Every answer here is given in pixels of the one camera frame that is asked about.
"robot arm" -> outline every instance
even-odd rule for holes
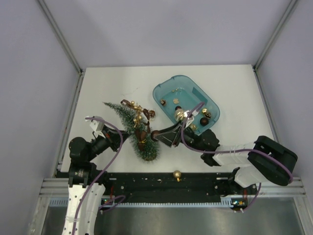
[[[104,177],[100,177],[83,198],[88,186],[100,173],[99,170],[96,170],[96,165],[90,161],[109,147],[116,152],[120,145],[120,136],[115,130],[95,120],[90,122],[90,127],[93,129],[95,139],[87,142],[82,137],[76,137],[69,143],[71,164],[68,180],[68,206],[63,235],[72,232],[74,222],[76,222],[75,235],[94,234],[94,223],[106,188],[103,184]],[[123,140],[126,140],[129,135],[122,131],[122,136]],[[82,205],[77,219],[74,220],[81,200],[83,200]]]
[[[224,189],[218,195],[240,194],[243,189],[248,189],[250,185],[264,181],[271,181],[282,186],[286,186],[289,183],[290,176],[273,161],[253,151],[234,152],[238,148],[261,151],[280,162],[281,165],[292,172],[297,156],[282,145],[265,136],[260,136],[255,143],[242,146],[229,147],[220,145],[220,141],[210,129],[199,136],[195,135],[192,129],[188,127],[191,122],[186,122],[187,127],[183,131],[184,140],[189,147],[199,151],[229,151],[229,153],[224,154],[203,153],[201,158],[206,164],[209,166],[240,165],[240,167],[236,167],[229,174],[226,182],[220,181],[218,190],[215,193],[219,192],[220,186],[224,187]],[[90,126],[93,129],[93,134],[96,133],[98,135],[97,137],[94,135],[95,139],[87,142],[82,137],[76,137],[69,144],[71,157],[68,181],[69,203],[62,233],[64,235],[72,231],[74,222],[76,222],[75,235],[94,234],[95,219],[101,203],[101,197],[105,193],[106,187],[104,184],[108,182],[108,179],[105,179],[105,175],[101,176],[92,185],[85,198],[83,198],[88,186],[100,173],[99,170],[96,170],[96,165],[90,163],[90,161],[109,147],[113,151],[117,151],[121,141],[119,134],[115,130],[108,128],[101,122],[93,120]],[[181,129],[182,122],[178,122],[169,128],[153,131],[151,138],[169,147],[177,147],[182,142]],[[121,131],[121,133],[125,141],[129,134],[124,131]],[[83,200],[83,202],[77,220],[74,221],[80,200]]]
[[[178,122],[172,127],[153,131],[151,138],[160,141],[169,147],[177,147],[181,140],[182,122]],[[254,143],[225,146],[220,145],[215,134],[206,130],[200,136],[194,134],[190,127],[186,127],[183,132],[186,144],[196,150],[212,152],[228,152],[223,154],[203,153],[201,158],[209,166],[236,165],[232,175],[236,184],[246,188],[255,183],[271,181],[274,184],[286,186],[290,182],[290,176],[279,165],[255,152],[234,152],[237,149],[254,149],[261,151],[292,172],[297,162],[297,155],[279,143],[266,136],[259,136]]]

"gold ornament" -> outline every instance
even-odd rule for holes
[[[181,172],[179,170],[176,170],[176,171],[173,172],[173,176],[179,182],[180,178],[181,178]]]
[[[190,128],[191,128],[193,131],[197,130],[197,126],[196,126],[195,124],[191,124],[191,125],[190,125]]]
[[[174,114],[176,121],[183,121],[185,119],[185,111],[183,109],[177,109]]]
[[[202,109],[202,114],[208,119],[211,118],[211,113],[207,109]]]

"metal floor panel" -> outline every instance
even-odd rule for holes
[[[48,209],[42,235],[62,233],[65,207]],[[292,198],[259,198],[244,214],[215,208],[116,208],[95,235],[304,235]]]

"brown ornament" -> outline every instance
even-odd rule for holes
[[[201,126],[206,126],[207,124],[209,124],[209,119],[207,119],[206,117],[201,118],[200,124],[201,124]]]
[[[150,116],[151,118],[154,118],[155,115],[156,115],[155,111],[149,110],[149,116]]]
[[[161,102],[161,105],[162,105],[162,106],[165,106],[165,105],[166,105],[166,100],[165,100],[165,99],[160,100],[160,102]]]

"cable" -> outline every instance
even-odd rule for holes
[[[85,193],[83,194],[83,197],[82,197],[82,200],[79,202],[78,206],[77,206],[77,209],[76,209],[76,212],[75,212],[75,217],[74,217],[74,221],[77,220],[77,216],[78,216],[78,212],[79,212],[79,209],[80,207],[82,206],[82,203],[83,203],[83,200],[84,198],[86,197],[87,193],[89,192],[89,190],[91,189],[92,185],[101,177],[101,175],[109,168],[109,166],[113,163],[113,161],[115,160],[115,158],[117,157],[117,155],[119,154],[119,152],[121,151],[121,148],[122,148],[122,145],[123,145],[123,135],[122,133],[120,132],[120,130],[115,127],[114,125],[104,121],[103,119],[101,118],[94,118],[94,117],[87,117],[85,118],[86,120],[95,120],[95,121],[99,121],[99,122],[102,122],[110,127],[112,127],[113,129],[115,129],[115,131],[117,131],[117,133],[119,134],[120,138],[121,138],[121,143],[119,144],[119,148],[116,152],[116,154],[114,155],[114,157],[112,158],[112,160],[109,162],[109,164],[99,173],[99,175],[97,175],[96,178],[94,178],[94,180],[92,181],[92,183],[88,186],[88,188],[86,189]],[[73,230],[72,230],[72,234],[74,235],[75,234],[75,228],[76,228],[76,222],[73,223]]]
[[[259,188],[258,188],[258,190],[257,190],[257,192],[256,192],[256,194],[255,194],[255,196],[254,196],[254,198],[253,198],[252,201],[248,204],[248,206],[243,209],[242,212],[245,212],[246,210],[248,210],[248,208],[250,208],[250,207],[253,205],[253,203],[255,203],[256,198],[258,197],[259,192],[260,192],[260,190],[261,190],[261,185],[262,185],[262,184],[259,183]]]
[[[118,198],[121,198],[121,197],[122,197],[122,199],[121,199],[118,203],[116,203],[114,206],[110,207],[109,209],[107,209],[107,210],[105,210],[105,211],[103,211],[103,212],[109,212],[109,211],[113,210],[115,207],[117,207],[119,204],[121,204],[121,203],[125,200],[125,198],[126,198],[125,195],[119,195],[119,196],[116,196],[116,197],[110,199],[110,200],[107,201],[105,204],[101,205],[101,206],[99,207],[99,210],[102,209],[103,207],[105,207],[105,206],[106,206],[107,204],[109,204],[110,202],[113,202],[114,200],[116,200],[116,199],[118,199]]]
[[[262,155],[263,157],[269,159],[270,161],[274,162],[275,164],[277,164],[278,166],[280,166],[288,175],[289,175],[289,183],[291,183],[293,181],[293,176],[292,173],[283,165],[281,164],[279,161],[277,161],[276,159],[272,158],[271,156],[267,155],[266,153],[263,153],[259,150],[256,149],[238,149],[238,150],[230,150],[230,151],[202,151],[202,150],[197,150],[195,148],[192,148],[190,146],[187,145],[185,138],[184,138],[184,129],[186,126],[186,122],[187,120],[191,117],[192,113],[194,111],[199,111],[202,106],[204,105],[204,102],[200,102],[198,105],[196,105],[187,115],[187,117],[185,118],[185,120],[182,122],[182,126],[181,126],[181,132],[180,132],[180,136],[181,136],[181,141],[183,142],[183,144],[190,150],[195,151],[195,152],[199,152],[199,153],[209,153],[209,154],[224,154],[224,153],[239,153],[239,152],[254,152],[257,154]],[[242,210],[242,212],[246,211],[256,200],[257,196],[259,195],[259,192],[261,190],[261,183],[259,184],[259,189],[256,192],[254,198],[252,199],[251,203],[244,209]]]

